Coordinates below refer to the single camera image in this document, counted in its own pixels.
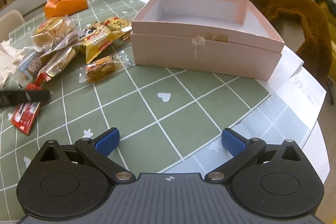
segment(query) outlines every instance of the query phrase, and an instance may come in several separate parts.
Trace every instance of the snack package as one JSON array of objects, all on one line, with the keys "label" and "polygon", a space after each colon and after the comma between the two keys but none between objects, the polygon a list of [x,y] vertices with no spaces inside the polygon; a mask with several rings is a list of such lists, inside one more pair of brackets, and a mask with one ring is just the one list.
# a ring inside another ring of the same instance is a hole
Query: snack package
[{"label": "snack package", "polygon": [[119,51],[82,67],[79,73],[79,82],[83,83],[88,81],[94,83],[100,81],[131,64],[132,61],[125,51]]},{"label": "snack package", "polygon": [[70,44],[73,44],[75,42],[78,41],[78,37],[81,36],[83,34],[83,31],[79,31],[79,30],[75,30],[75,31],[71,31],[70,33],[68,33],[65,38],[59,43],[57,44],[55,47],[53,47],[50,50],[46,50],[41,57],[43,56],[47,56],[53,52],[57,52],[65,47],[67,47]]},{"label": "snack package", "polygon": [[35,85],[40,86],[43,81],[48,82],[63,71],[75,57],[76,53],[77,51],[74,49],[74,45],[70,45],[56,52],[49,62],[39,71]]},{"label": "snack package", "polygon": [[51,49],[59,44],[65,36],[75,29],[74,20],[70,17],[51,17],[43,22],[31,36],[32,43],[25,48],[38,52]]},{"label": "snack package", "polygon": [[28,83],[33,83],[37,73],[50,58],[51,55],[42,57],[40,52],[28,50],[13,73],[12,80],[22,87],[25,87]]},{"label": "snack package", "polygon": [[[42,90],[39,86],[28,84],[26,90]],[[12,117],[11,123],[28,135],[35,121],[41,102],[21,104]]]},{"label": "snack package", "polygon": [[111,32],[108,27],[100,23],[91,25],[85,32],[78,38],[82,42],[85,49],[86,63],[92,62],[98,54],[100,54],[108,45],[115,39],[121,37],[123,32]]},{"label": "snack package", "polygon": [[107,26],[112,32],[122,31],[123,35],[120,37],[122,41],[130,39],[132,25],[129,21],[119,17],[110,17],[104,21],[104,25]]}]

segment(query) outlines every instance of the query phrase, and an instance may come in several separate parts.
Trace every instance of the cartoon face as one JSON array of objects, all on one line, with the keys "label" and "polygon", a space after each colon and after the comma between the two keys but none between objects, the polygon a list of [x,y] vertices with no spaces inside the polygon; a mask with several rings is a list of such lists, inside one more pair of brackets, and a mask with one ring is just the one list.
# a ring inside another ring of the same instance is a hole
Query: cartoon face
[{"label": "cartoon face", "polygon": [[85,30],[84,33],[78,38],[82,40],[88,40],[92,36],[97,35],[99,33],[100,33],[100,30],[97,31],[96,27],[91,27],[90,29]]},{"label": "cartoon face", "polygon": [[28,70],[34,74],[37,74],[42,67],[41,59],[35,58],[29,63]]}]

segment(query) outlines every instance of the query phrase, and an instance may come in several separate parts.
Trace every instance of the green tablecloth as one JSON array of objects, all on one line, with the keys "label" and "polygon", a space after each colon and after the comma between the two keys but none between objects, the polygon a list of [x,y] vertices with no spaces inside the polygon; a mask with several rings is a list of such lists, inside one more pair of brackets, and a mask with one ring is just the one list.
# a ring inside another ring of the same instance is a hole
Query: green tablecloth
[{"label": "green tablecloth", "polygon": [[[111,16],[131,20],[143,5],[139,0],[89,0],[89,9],[73,18],[83,29]],[[11,45],[24,47],[44,20],[41,14],[17,28],[9,35]],[[122,48],[133,57],[130,42]],[[111,52],[109,47],[99,58]],[[253,79],[142,66],[129,67],[95,85],[80,84],[79,68],[84,62],[84,55],[78,54],[62,74],[44,86],[52,90],[51,102],[40,110],[29,136],[11,125],[9,117],[15,108],[1,111],[0,220],[24,215],[16,199],[16,185],[49,139],[72,144],[116,127],[120,145],[109,158],[136,175],[168,171],[201,150],[219,153],[215,164],[220,165],[231,156],[209,145],[218,141],[225,127],[235,125],[269,95]],[[7,81],[5,87],[15,89],[17,85]],[[210,155],[198,157],[199,165],[196,163],[193,171],[210,171],[202,164],[207,157]]]}]

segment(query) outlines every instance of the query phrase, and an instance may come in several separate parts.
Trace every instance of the yellow snack bag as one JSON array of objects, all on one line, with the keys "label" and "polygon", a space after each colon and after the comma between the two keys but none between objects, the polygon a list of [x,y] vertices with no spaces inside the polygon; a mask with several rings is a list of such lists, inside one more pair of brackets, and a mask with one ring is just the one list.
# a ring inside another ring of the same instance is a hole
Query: yellow snack bag
[{"label": "yellow snack bag", "polygon": [[111,31],[122,31],[123,34],[120,37],[122,41],[126,41],[130,38],[132,25],[129,21],[119,17],[110,17],[104,21],[104,25]]},{"label": "yellow snack bag", "polygon": [[121,37],[123,32],[111,32],[108,27],[100,23],[93,24],[79,37],[85,49],[86,63],[90,63],[115,39]]}]

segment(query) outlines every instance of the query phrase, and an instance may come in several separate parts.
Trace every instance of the table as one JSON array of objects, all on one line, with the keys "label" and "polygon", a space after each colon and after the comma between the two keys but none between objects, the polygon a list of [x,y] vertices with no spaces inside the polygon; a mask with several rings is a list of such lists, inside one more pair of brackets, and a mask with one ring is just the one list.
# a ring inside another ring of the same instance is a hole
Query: table
[{"label": "table", "polygon": [[[89,9],[73,18],[80,28],[110,16],[131,20],[143,5],[139,0],[89,0]],[[43,20],[44,15],[39,15],[17,28],[9,35],[11,45],[22,48]],[[114,47],[125,49],[133,58],[130,42]],[[114,52],[114,47],[99,57]],[[84,60],[79,53],[63,73],[47,83],[45,87],[53,92],[51,102],[41,108],[29,136],[11,125],[8,118],[15,108],[2,111],[0,219],[24,215],[16,186],[49,139],[72,144],[117,127],[120,145],[109,158],[135,175],[200,172],[204,176],[231,158],[220,142],[225,127],[248,138],[254,130],[253,137],[268,143],[295,139],[301,147],[312,129],[288,107],[285,98],[270,94],[270,89],[253,79],[132,65],[100,83],[80,84],[79,68]],[[11,81],[5,87],[17,88]]]}]

